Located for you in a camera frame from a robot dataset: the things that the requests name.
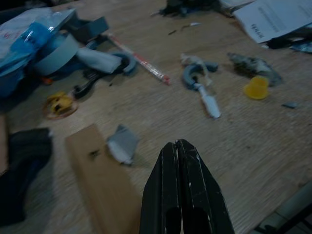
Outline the crumpled grey tape piece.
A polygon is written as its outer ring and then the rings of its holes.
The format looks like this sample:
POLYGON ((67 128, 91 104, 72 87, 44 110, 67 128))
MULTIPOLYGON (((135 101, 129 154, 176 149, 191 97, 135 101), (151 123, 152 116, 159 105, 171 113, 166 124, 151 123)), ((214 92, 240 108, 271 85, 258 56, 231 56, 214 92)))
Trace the crumpled grey tape piece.
POLYGON ((138 143, 138 136, 123 124, 118 125, 115 133, 107 138, 111 155, 125 165, 133 164, 138 143))

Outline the yellow plastic cap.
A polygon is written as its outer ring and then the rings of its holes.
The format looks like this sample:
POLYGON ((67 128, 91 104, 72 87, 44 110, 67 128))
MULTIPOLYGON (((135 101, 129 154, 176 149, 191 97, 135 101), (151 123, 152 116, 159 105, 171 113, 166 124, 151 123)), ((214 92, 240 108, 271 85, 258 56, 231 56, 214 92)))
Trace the yellow plastic cap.
POLYGON ((255 76, 244 86, 244 94, 255 100, 265 99, 269 95, 269 81, 266 77, 255 76))

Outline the yellow and black small object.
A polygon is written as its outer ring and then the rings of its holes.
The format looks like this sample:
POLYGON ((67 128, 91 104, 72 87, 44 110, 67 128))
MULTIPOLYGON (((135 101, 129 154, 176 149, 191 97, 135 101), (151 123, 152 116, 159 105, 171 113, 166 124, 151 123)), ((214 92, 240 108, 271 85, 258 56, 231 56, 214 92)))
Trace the yellow and black small object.
POLYGON ((60 115, 72 107, 73 100, 65 92, 60 91, 47 98, 50 111, 55 115, 60 115))

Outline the dark tangled object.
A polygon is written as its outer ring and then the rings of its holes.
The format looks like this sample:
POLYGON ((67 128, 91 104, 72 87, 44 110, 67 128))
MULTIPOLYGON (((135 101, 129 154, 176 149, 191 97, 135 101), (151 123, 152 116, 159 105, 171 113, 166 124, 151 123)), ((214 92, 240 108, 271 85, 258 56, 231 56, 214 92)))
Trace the dark tangled object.
POLYGON ((219 0, 166 0, 166 6, 159 10, 162 16, 182 16, 196 11, 218 10, 219 0))

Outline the blue plastic bag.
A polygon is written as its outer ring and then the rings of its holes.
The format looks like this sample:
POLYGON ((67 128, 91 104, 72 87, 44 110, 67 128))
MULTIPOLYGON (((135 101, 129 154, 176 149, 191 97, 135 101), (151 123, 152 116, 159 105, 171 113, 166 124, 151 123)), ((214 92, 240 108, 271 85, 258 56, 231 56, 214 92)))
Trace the blue plastic bag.
POLYGON ((75 11, 33 8, 0 25, 0 98, 16 89, 24 68, 75 11))

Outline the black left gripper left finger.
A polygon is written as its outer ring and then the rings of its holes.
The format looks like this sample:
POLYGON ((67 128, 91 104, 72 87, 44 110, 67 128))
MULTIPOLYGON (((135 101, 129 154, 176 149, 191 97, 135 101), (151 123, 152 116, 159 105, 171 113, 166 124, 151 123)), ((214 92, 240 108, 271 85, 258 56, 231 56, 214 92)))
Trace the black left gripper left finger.
POLYGON ((178 158, 169 142, 144 187, 139 234, 180 234, 181 220, 178 158))

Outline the red and white stick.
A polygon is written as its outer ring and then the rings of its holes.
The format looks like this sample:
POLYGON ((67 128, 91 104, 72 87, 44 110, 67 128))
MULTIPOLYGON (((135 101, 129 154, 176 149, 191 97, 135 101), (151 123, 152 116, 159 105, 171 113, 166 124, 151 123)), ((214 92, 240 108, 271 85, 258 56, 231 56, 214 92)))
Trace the red and white stick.
POLYGON ((133 56, 133 58, 143 67, 145 68, 149 73, 151 73, 155 78, 160 80, 161 82, 165 83, 166 85, 170 85, 170 78, 168 75, 161 72, 159 69, 157 69, 155 66, 153 66, 148 60, 146 60, 143 56, 140 54, 134 52, 129 47, 127 47, 125 44, 120 42, 113 34, 107 35, 108 39, 119 49, 122 51, 130 54, 133 56))

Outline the black cloth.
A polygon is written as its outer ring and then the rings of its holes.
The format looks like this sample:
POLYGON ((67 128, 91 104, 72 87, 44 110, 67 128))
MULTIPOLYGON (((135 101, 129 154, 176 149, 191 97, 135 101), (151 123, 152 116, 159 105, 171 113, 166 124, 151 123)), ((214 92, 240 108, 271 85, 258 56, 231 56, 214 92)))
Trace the black cloth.
POLYGON ((0 227, 26 218, 27 191, 52 155, 49 128, 19 131, 8 137, 8 170, 0 176, 0 227))

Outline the crumpled grey paper scrap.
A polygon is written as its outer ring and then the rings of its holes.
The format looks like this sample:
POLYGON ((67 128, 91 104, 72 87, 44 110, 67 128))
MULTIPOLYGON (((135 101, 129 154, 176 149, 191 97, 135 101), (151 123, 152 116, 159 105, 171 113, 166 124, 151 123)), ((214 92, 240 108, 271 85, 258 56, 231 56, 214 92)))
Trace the crumpled grey paper scrap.
POLYGON ((250 76, 266 77, 270 87, 275 87, 283 83, 283 78, 263 59, 236 53, 228 53, 227 55, 233 63, 234 68, 239 72, 250 76))

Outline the white printed paper sheet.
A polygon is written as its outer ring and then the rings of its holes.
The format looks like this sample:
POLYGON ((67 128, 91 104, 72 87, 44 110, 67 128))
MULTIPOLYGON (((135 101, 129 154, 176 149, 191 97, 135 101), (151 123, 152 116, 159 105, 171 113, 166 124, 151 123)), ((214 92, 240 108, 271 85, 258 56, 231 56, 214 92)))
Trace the white printed paper sheet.
POLYGON ((233 16, 256 43, 284 36, 312 23, 312 0, 256 0, 233 16))

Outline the dark grey box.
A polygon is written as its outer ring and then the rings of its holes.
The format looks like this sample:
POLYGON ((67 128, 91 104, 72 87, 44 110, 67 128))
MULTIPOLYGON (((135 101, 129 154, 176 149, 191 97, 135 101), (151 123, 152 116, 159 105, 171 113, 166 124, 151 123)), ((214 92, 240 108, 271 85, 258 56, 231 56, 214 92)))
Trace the dark grey box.
POLYGON ((105 17, 100 17, 94 21, 72 18, 65 23, 64 29, 77 41, 84 43, 107 31, 109 25, 105 17))

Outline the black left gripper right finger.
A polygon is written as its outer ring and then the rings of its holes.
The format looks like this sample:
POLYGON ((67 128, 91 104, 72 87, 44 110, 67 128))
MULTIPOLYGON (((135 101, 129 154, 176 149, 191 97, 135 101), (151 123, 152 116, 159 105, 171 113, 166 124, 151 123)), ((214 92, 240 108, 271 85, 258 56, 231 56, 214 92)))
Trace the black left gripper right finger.
POLYGON ((234 234, 219 184, 195 146, 176 141, 184 234, 234 234))

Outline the black curved clip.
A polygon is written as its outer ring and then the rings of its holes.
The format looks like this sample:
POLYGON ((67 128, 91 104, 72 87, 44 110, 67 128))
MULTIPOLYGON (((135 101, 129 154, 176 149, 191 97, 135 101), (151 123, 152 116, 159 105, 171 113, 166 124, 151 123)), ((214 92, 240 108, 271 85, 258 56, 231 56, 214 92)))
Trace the black curved clip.
POLYGON ((84 70, 83 76, 87 79, 87 82, 83 85, 75 85, 73 89, 73 97, 75 99, 81 99, 86 96, 94 84, 101 78, 101 75, 98 71, 95 70, 84 70))

